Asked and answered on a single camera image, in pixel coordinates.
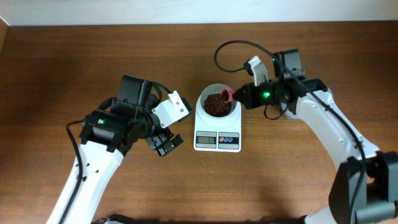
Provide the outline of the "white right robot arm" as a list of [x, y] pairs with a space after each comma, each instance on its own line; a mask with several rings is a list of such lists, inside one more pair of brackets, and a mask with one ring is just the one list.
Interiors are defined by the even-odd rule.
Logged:
[[259, 57], [244, 64], [254, 81], [233, 98], [245, 108], [282, 105], [304, 121], [329, 153], [337, 173], [328, 205], [300, 223], [379, 223], [397, 218], [397, 153], [382, 152], [336, 106], [331, 90], [318, 78], [299, 74], [283, 53], [272, 56], [277, 82]]

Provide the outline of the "pink measuring scoop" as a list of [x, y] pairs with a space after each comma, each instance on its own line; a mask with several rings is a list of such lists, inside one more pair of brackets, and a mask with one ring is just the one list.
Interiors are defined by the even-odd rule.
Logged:
[[229, 103], [233, 101], [233, 93], [234, 90], [231, 88], [224, 88], [220, 91], [220, 95], [221, 95], [221, 99], [225, 102], [225, 103]]

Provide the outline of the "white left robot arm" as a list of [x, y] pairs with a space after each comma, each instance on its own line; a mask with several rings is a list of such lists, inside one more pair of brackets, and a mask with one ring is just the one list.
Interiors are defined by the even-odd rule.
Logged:
[[185, 98], [170, 97], [148, 110], [108, 98], [81, 121], [72, 139], [75, 160], [48, 223], [90, 223], [104, 190], [127, 152], [140, 139], [164, 157], [183, 143], [169, 126], [192, 113]]

